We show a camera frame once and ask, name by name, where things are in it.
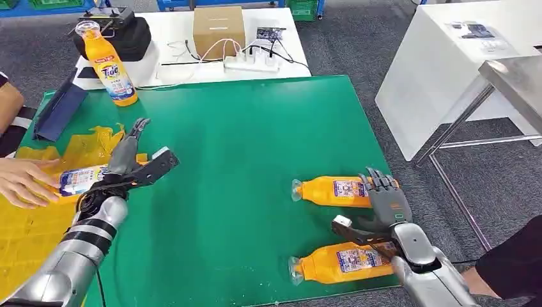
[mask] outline green table surface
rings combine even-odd
[[[293,202],[292,179],[389,172],[347,76],[186,84],[139,97],[116,107],[91,91],[54,144],[62,154],[72,134],[148,117],[139,151],[168,146],[181,161],[130,193],[100,268],[108,307],[250,306],[397,285],[386,276],[294,286],[288,274],[290,256],[344,242],[330,230],[335,215],[371,214]],[[27,134],[23,145],[50,143]],[[96,283],[86,306],[101,306]]]

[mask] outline power strip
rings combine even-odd
[[[267,52],[254,50],[252,54],[238,52],[236,56],[226,56],[224,69],[249,70],[253,72],[278,72],[279,59]]]

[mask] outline bottle label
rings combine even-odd
[[[117,62],[106,61],[99,63],[98,74],[113,100],[127,99],[136,93],[130,78],[125,72],[121,71]]]
[[[380,248],[393,249],[391,243],[384,243],[378,245]],[[339,265],[341,271],[344,273],[359,271],[362,269],[370,269],[372,267],[379,267],[381,265],[387,265],[389,262],[382,257],[374,249],[349,249],[346,251],[337,252],[339,259]]]
[[[65,171],[60,175],[60,195],[71,196],[84,193],[98,181],[104,179],[107,165],[78,168]]]
[[[333,189],[336,197],[369,196],[361,182],[352,180],[335,180]]]

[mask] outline human hand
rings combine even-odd
[[[58,160],[0,158],[0,193],[9,202],[21,208],[33,209],[37,205],[46,206],[48,201],[42,197],[50,201],[58,201],[58,196],[36,182],[39,180],[52,187],[60,187],[58,182],[40,169],[53,166],[57,162]]]

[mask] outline black bag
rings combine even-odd
[[[145,18],[136,17],[123,29],[114,32],[113,30],[105,30],[102,35],[111,36],[113,33],[113,37],[105,39],[113,45],[121,61],[136,62],[143,59],[151,42],[151,31]],[[74,43],[81,56],[88,59],[82,37],[74,35]]]

